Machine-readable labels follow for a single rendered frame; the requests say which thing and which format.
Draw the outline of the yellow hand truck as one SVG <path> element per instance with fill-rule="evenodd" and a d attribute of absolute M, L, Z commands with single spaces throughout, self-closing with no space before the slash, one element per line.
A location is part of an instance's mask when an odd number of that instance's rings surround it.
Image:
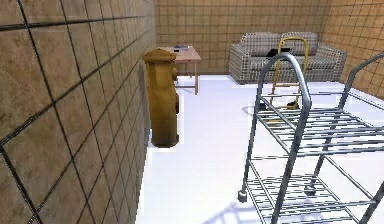
<path fill-rule="evenodd" d="M 309 57 L 309 46 L 308 46 L 307 41 L 304 38 L 301 38 L 301 37 L 298 37 L 298 36 L 283 37 L 279 41 L 279 44 L 278 44 L 278 47 L 277 47 L 277 52 L 278 53 L 282 53 L 282 46 L 287 41 L 301 41 L 303 43 L 303 46 L 304 46 L 304 62 L 303 62 L 303 65 L 301 66 L 301 70 L 302 70 L 302 73 L 305 73 L 306 70 L 307 70 L 308 57 Z M 293 87 L 293 86 L 297 86 L 298 87 L 297 93 L 301 92 L 301 87 L 299 86 L 298 83 L 278 83 L 278 77 L 279 77 L 279 72 L 280 72 L 280 68 L 281 68 L 281 62 L 282 62 L 282 59 L 279 59 L 276 62 L 276 69 L 275 69 L 274 75 L 272 77 L 273 85 L 272 85 L 272 90 L 271 90 L 272 96 L 270 97 L 270 100 L 269 100 L 270 104 L 273 104 L 274 94 L 275 94 L 275 90 L 276 90 L 277 87 Z M 298 109 L 299 108 L 298 99 L 299 99 L 299 96 L 296 96 L 294 101 L 289 102 L 286 106 L 279 106 L 279 109 L 286 109 L 286 110 Z"/>

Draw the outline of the pink wooden side table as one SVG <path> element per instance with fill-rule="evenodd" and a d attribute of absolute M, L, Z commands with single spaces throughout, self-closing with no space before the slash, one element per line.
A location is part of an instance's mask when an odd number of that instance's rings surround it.
<path fill-rule="evenodd" d="M 193 88 L 194 93 L 198 94 L 199 91 L 199 72 L 198 64 L 202 61 L 201 56 L 198 54 L 193 46 L 189 46 L 186 51 L 174 52 L 173 47 L 164 47 L 167 50 L 176 55 L 175 63 L 179 71 L 178 76 L 189 76 L 194 78 L 193 85 L 179 85 L 179 88 Z"/>

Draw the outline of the checked grey sofa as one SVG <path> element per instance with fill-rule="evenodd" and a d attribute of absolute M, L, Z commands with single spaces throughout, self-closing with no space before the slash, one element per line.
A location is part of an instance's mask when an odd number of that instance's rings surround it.
<path fill-rule="evenodd" d="M 319 41 L 313 32 L 254 32 L 246 33 L 229 54 L 229 74 L 240 84 L 257 84 L 263 67 L 277 53 L 283 38 L 299 37 L 308 44 L 308 64 L 303 72 L 307 82 L 338 81 L 346 60 L 346 53 Z"/>

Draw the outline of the yellow fire hydrant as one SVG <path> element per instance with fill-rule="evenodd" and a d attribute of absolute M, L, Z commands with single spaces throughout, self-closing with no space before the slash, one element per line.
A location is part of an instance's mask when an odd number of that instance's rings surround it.
<path fill-rule="evenodd" d="M 151 142 L 159 148 L 170 148 L 179 142 L 179 100 L 174 84 L 177 79 L 176 55 L 157 48 L 147 52 L 142 59 L 146 65 Z"/>

